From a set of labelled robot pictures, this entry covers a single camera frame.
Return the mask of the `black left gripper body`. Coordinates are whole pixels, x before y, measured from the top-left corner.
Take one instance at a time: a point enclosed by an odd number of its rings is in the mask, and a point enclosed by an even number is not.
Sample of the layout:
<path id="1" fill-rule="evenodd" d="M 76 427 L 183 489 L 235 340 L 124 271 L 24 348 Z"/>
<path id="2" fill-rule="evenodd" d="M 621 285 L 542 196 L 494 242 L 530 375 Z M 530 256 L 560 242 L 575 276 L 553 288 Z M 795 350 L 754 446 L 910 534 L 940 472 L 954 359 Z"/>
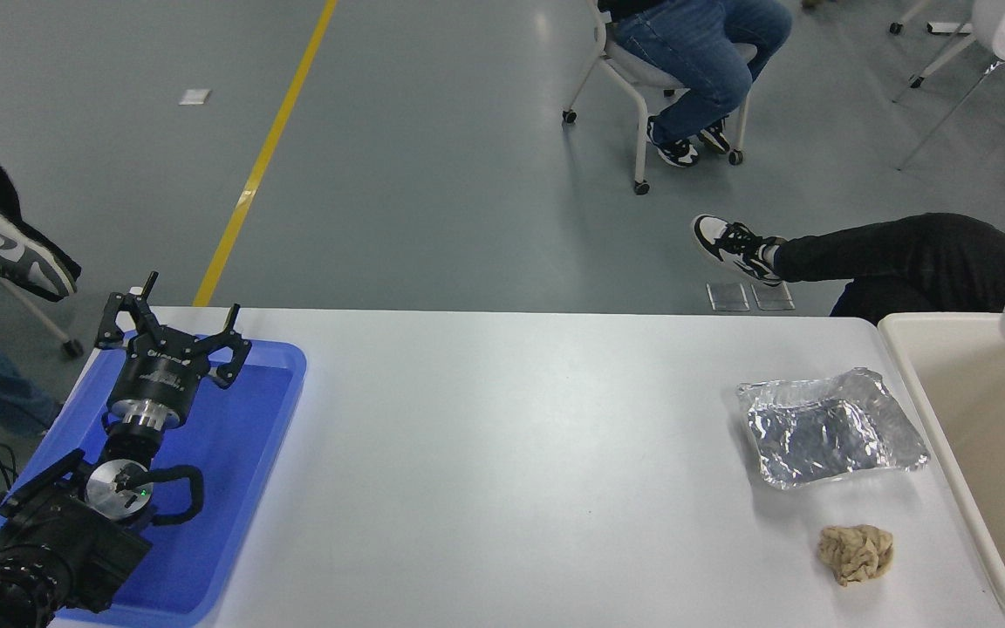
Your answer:
<path id="1" fill-rule="evenodd" d="M 129 339 L 108 409 L 124 416 L 132 402 L 152 401 L 174 416 L 187 416 L 210 367 L 206 353 L 185 353 L 198 339 L 184 332 L 169 332 L 163 341 L 145 332 Z"/>

